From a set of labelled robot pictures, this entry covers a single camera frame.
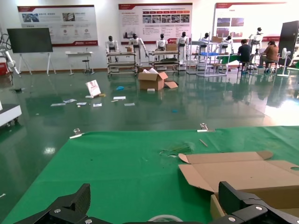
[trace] poster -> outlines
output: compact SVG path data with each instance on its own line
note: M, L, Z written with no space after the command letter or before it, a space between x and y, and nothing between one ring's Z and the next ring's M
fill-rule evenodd
M23 28L49 28L54 47L98 45L94 5L18 6Z
M248 39L261 27L263 41L279 41L285 6L285 2L216 3L214 35Z
M119 4L121 44L136 33L144 43L155 44L164 34L174 43L182 32L191 36L192 3Z

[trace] person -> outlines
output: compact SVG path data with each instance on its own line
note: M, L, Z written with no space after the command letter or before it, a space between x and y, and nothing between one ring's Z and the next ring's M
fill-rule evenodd
M263 68L263 63L266 63L265 72L268 71L269 64L276 62L278 60L278 46L276 46L275 41L270 41L268 47L263 52L263 55L260 57L259 68Z
M240 56L240 62L249 62L250 61L250 53L251 47L247 44L247 40L241 40L241 47L238 50L238 56Z

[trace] green floor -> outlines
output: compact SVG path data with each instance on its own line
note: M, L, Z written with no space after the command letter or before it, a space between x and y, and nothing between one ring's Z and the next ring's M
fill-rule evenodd
M178 89L155 93L138 90L132 76L114 76L105 72L84 76L77 73L51 75L24 74L15 85L23 93L11 91L0 79L2 103L21 105L20 124L0 128L0 222L18 202L38 174L64 145L74 128L89 131L198 129L207 123L210 129L234 126L299 125L299 77L255 75L237 78L199 78L195 75L170 76ZM85 99L85 82L97 79L105 98ZM111 102L114 96L125 101ZM76 99L76 103L50 107L53 103ZM102 107L92 107L102 103ZM124 103L135 103L126 107Z

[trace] open cardboard box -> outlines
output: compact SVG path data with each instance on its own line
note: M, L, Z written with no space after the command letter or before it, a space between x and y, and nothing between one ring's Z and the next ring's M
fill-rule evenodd
M214 194L211 196L213 219L225 215L218 201L218 185L227 181L236 190L253 193L269 206L299 217L299 168L287 161L265 161L270 151L179 154L188 164L179 165L188 183Z

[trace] monitor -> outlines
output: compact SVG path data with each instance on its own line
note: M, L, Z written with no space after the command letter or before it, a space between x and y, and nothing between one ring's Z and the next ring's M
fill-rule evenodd
M49 28L7 29L14 53L53 52Z

